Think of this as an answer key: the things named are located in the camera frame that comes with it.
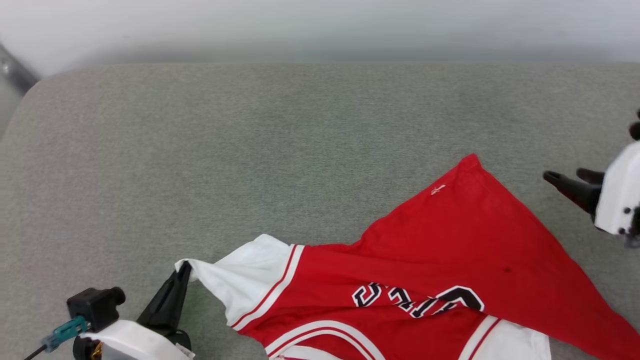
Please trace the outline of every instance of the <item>red stripe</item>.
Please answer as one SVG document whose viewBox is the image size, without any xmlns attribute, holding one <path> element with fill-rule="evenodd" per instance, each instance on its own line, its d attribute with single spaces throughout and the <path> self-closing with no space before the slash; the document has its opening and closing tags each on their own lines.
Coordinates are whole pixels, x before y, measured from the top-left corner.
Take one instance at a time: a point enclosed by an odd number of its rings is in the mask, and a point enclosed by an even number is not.
<svg viewBox="0 0 640 360">
<path fill-rule="evenodd" d="M 289 255 L 289 261 L 287 262 L 287 266 L 284 269 L 284 273 L 282 274 L 282 277 L 280 278 L 280 280 L 278 280 L 278 282 L 276 282 L 271 289 L 269 290 L 269 292 L 267 293 L 267 295 L 265 295 L 262 298 L 262 301 L 260 301 L 260 304 L 258 304 L 253 310 L 249 311 L 248 313 L 244 314 L 243 316 L 240 317 L 240 319 L 238 319 L 238 321 L 236 321 L 233 325 L 231 325 L 231 327 L 235 327 L 237 324 L 239 324 L 246 316 L 253 314 L 254 312 L 256 312 L 260 306 L 262 306 L 262 304 L 264 304 L 264 302 L 267 300 L 267 298 L 269 298 L 269 295 L 271 295 L 271 293 L 273 293 L 273 290 L 275 290 L 275 288 L 282 282 L 284 281 L 284 278 L 287 276 L 287 272 L 289 271 L 289 266 L 291 265 L 291 260 L 293 259 L 293 254 L 296 251 L 296 247 L 297 245 L 293 245 L 293 248 L 291 249 L 291 255 Z"/>
<path fill-rule="evenodd" d="M 358 343 L 358 345 L 360 345 L 360 347 L 361 347 L 362 349 L 364 349 L 364 351 L 367 353 L 367 355 L 369 355 L 369 357 L 370 357 L 371 359 L 375 359 L 375 358 L 376 358 L 375 356 L 373 356 L 373 354 L 371 354 L 371 353 L 369 352 L 369 350 L 367 349 L 367 347 L 366 347 L 366 346 L 364 346 L 361 342 L 359 342 L 359 341 L 358 341 L 358 339 L 354 338 L 354 337 L 353 337 L 353 335 L 351 335 L 350 333 L 348 333 L 348 332 L 346 332 L 346 331 L 344 331 L 344 330 L 342 330 L 342 329 L 338 329 L 338 328 L 335 328 L 335 327 L 318 327 L 318 328 L 315 328 L 315 329 L 311 329 L 311 330 L 309 330 L 309 331 L 305 331 L 305 332 L 303 332 L 302 334 L 299 334 L 299 335 L 297 335 L 297 336 L 295 336 L 295 337 L 293 337 L 293 338 L 289 339 L 289 341 L 287 341 L 287 342 L 283 343 L 282 345 L 280 345 L 279 347 L 277 347 L 274 351 L 272 351 L 271 353 L 267 354 L 267 356 L 269 356 L 269 357 L 273 356 L 273 354 L 275 354 L 275 353 L 276 353 L 276 352 L 278 352 L 281 348 L 283 348 L 283 347 L 285 347 L 285 346 L 287 346 L 287 345 L 289 345 L 289 344 L 291 344 L 291 346 L 293 346 L 293 345 L 295 345 L 295 344 L 299 343 L 299 341 L 295 341 L 295 340 L 296 340 L 296 339 L 298 339 L 298 338 L 300 338 L 300 337 L 302 337 L 302 336 L 304 336 L 304 335 L 310 334 L 311 332 L 317 332 L 317 331 L 322 331 L 322 330 L 334 330 L 334 331 L 337 331 L 337 332 L 339 332 L 339 333 L 341 333 L 341 334 L 345 334 L 346 336 L 348 336 L 349 338 L 351 338 L 353 341 L 357 342 L 357 343 Z"/>
<path fill-rule="evenodd" d="M 473 360 L 474 356 L 476 355 L 476 352 L 478 351 L 478 349 L 480 348 L 480 345 L 482 345 L 482 342 L 484 341 L 484 339 L 486 339 L 487 335 L 489 335 L 489 333 L 491 332 L 491 330 L 493 330 L 493 328 L 498 325 L 498 323 L 500 322 L 500 320 L 502 319 L 497 319 L 493 325 L 491 325 L 489 327 L 489 329 L 487 329 L 486 333 L 484 334 L 484 336 L 482 337 L 482 339 L 480 339 L 480 341 L 478 342 L 478 344 L 476 345 L 476 348 L 474 349 L 474 351 L 471 353 L 471 356 L 469 356 L 469 360 Z"/>
</svg>

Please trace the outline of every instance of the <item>screw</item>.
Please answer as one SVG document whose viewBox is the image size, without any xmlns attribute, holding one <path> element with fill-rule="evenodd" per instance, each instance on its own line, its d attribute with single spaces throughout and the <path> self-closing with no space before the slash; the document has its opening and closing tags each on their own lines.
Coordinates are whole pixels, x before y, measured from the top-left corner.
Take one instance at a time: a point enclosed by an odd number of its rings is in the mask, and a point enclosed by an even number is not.
<svg viewBox="0 0 640 360">
<path fill-rule="evenodd" d="M 5 74 L 9 73 L 9 60 L 6 58 L 0 58 L 0 71 Z"/>
</svg>

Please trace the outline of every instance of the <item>small logo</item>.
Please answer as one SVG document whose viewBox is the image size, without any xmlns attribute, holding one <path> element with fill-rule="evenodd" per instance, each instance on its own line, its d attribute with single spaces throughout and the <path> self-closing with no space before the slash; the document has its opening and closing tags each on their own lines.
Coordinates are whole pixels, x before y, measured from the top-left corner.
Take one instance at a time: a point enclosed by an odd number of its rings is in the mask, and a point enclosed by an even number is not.
<svg viewBox="0 0 640 360">
<path fill-rule="evenodd" d="M 441 190 L 442 188 L 444 188 L 445 186 L 446 186 L 446 185 L 440 185 L 440 186 L 438 186 L 437 188 L 435 188 L 435 189 L 433 189 L 433 190 L 431 191 L 431 194 L 432 194 L 432 195 L 435 195 L 435 194 L 439 193 L 439 192 L 440 192 L 440 190 Z"/>
</svg>

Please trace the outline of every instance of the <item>white armhole trim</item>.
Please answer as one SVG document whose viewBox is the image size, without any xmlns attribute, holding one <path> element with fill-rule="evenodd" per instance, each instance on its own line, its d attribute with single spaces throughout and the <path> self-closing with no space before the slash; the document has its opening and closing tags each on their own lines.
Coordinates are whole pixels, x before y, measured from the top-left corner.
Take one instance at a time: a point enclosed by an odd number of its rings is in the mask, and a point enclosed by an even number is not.
<svg viewBox="0 0 640 360">
<path fill-rule="evenodd" d="M 329 354 L 326 351 L 322 351 L 318 348 L 313 347 L 299 347 L 294 345 L 284 352 L 282 352 L 276 359 L 300 359 L 300 360 L 341 360 L 338 357 L 335 357 Z"/>
<path fill-rule="evenodd" d="M 293 278 L 304 246 L 287 245 L 262 234 L 216 263 L 188 261 L 190 281 L 202 284 L 225 305 L 227 325 L 239 331 L 264 315 Z"/>
<path fill-rule="evenodd" d="M 385 360 L 380 350 L 358 329 L 345 323 L 322 320 L 306 323 L 291 331 L 287 331 L 274 342 L 267 345 L 264 350 L 269 359 L 276 359 L 293 345 L 318 335 L 334 335 L 345 339 L 352 344 L 366 360 Z"/>
<path fill-rule="evenodd" d="M 551 360 L 549 337 L 487 316 L 471 335 L 458 360 Z"/>
</svg>

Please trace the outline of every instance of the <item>black cable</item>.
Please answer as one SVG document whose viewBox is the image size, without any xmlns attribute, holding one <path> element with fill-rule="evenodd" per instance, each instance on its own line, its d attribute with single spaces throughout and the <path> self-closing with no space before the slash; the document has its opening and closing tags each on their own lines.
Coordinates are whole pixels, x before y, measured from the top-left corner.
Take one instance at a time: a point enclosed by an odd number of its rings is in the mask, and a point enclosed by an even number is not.
<svg viewBox="0 0 640 360">
<path fill-rule="evenodd" d="M 38 350 L 32 352 L 31 355 L 25 357 L 24 360 L 33 359 L 34 357 L 36 357 L 36 355 L 38 355 L 39 353 L 43 352 L 46 348 L 47 348 L 47 345 L 42 345 L 41 347 L 38 348 Z"/>
</svg>

